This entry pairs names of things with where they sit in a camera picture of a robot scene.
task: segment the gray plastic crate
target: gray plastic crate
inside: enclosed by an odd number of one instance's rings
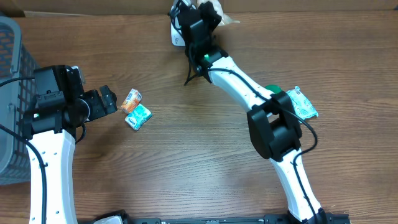
[[[32,76],[36,61],[22,45],[18,24],[0,16],[0,83],[11,78]],[[33,80],[0,88],[0,123],[22,135],[22,115],[35,95]],[[25,144],[0,130],[0,185],[30,181],[30,162]]]

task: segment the orange packet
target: orange packet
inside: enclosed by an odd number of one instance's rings
[[[126,113],[131,113],[138,106],[139,102],[141,102],[142,96],[138,92],[138,90],[131,89],[130,93],[124,100],[121,109]]]

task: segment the cable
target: cable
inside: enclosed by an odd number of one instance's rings
[[[207,70],[207,72],[211,72],[211,71],[228,72],[228,73],[230,73],[230,74],[235,75],[235,76],[238,77],[238,78],[239,78],[239,79],[240,79],[240,80],[241,80],[241,81],[254,93],[254,94],[256,94],[256,96],[258,96],[260,99],[262,99],[262,100],[264,100],[264,101],[269,101],[267,98],[263,97],[256,89],[254,89],[253,86],[251,86],[251,85],[248,83],[248,81],[246,81],[240,74],[236,73],[234,70],[230,70],[230,69],[226,69],[226,68],[209,68],[209,69]],[[301,117],[299,117],[299,116],[296,115],[295,113],[293,113],[293,112],[291,112],[291,111],[289,111],[289,110],[287,110],[287,109],[281,107],[281,106],[278,105],[278,104],[275,104],[275,103],[274,103],[274,105],[275,105],[276,107],[278,107],[280,110],[285,111],[286,113],[291,114],[292,116],[296,117],[296,118],[297,118],[299,121],[301,121],[301,122],[311,131],[311,133],[313,134],[313,137],[314,137],[314,143],[313,143],[313,145],[312,145],[309,149],[304,150],[304,151],[298,153],[298,154],[294,157],[292,165],[293,165],[293,167],[294,167],[294,172],[295,172],[295,174],[296,174],[296,176],[297,176],[298,184],[300,185],[300,188],[301,188],[301,190],[302,190],[302,192],[303,192],[303,194],[304,194],[304,198],[307,200],[308,205],[310,206],[311,211],[312,211],[312,213],[313,213],[313,216],[314,216],[314,219],[315,219],[315,223],[318,223],[317,214],[315,213],[315,210],[313,209],[313,206],[312,206],[312,204],[311,204],[310,198],[308,197],[308,195],[307,195],[307,193],[306,193],[306,191],[305,191],[305,189],[304,189],[303,183],[302,183],[301,178],[300,178],[300,174],[299,174],[299,172],[298,172],[298,170],[297,170],[297,163],[296,163],[296,160],[297,160],[297,158],[298,158],[299,156],[301,156],[301,155],[303,155],[303,154],[306,154],[306,153],[312,151],[313,149],[315,149],[315,147],[316,147],[317,144],[318,144],[318,135],[317,135],[317,133],[315,132],[315,130],[314,130],[306,121],[304,121],[304,119],[302,119]]]
[[[83,123],[81,124],[81,136],[79,139],[77,139],[77,141],[75,142],[75,144],[78,144],[81,140],[83,140],[83,138],[86,137],[86,125]]]
[[[32,80],[32,79],[34,79],[35,77],[19,77],[19,78],[12,78],[12,79],[10,79],[10,80],[7,80],[7,81],[5,81],[5,82],[2,82],[2,83],[0,83],[0,87],[2,87],[2,86],[4,86],[4,85],[7,85],[8,83],[12,83],[12,82],[14,82],[14,81],[19,81],[19,80]]]
[[[40,165],[40,171],[42,173],[42,188],[43,188],[43,199],[42,199],[42,224],[45,224],[46,222],[46,211],[47,211],[47,178],[45,175],[45,164],[43,162],[42,157],[40,156],[40,153],[38,152],[38,150],[32,145],[32,143],[30,143],[28,140],[22,138],[21,136],[19,136],[17,133],[14,133],[13,131],[11,131],[10,129],[4,127],[2,124],[0,124],[0,129],[2,129],[3,131],[7,132],[8,134],[12,135],[16,140],[26,144],[27,146],[30,147],[30,149],[32,150],[32,152],[36,155],[37,160],[39,162]]]

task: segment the basket handle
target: basket handle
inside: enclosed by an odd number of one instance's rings
[[[12,61],[10,67],[10,73],[12,76],[19,74],[19,63],[21,60],[21,48],[22,48],[22,33],[21,28],[14,19],[10,19],[5,16],[0,16],[0,24],[4,24],[12,30],[14,33],[14,46],[12,49]]]

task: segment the green object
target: green object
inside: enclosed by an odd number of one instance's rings
[[[267,85],[266,89],[274,92],[275,94],[283,91],[278,85]]]

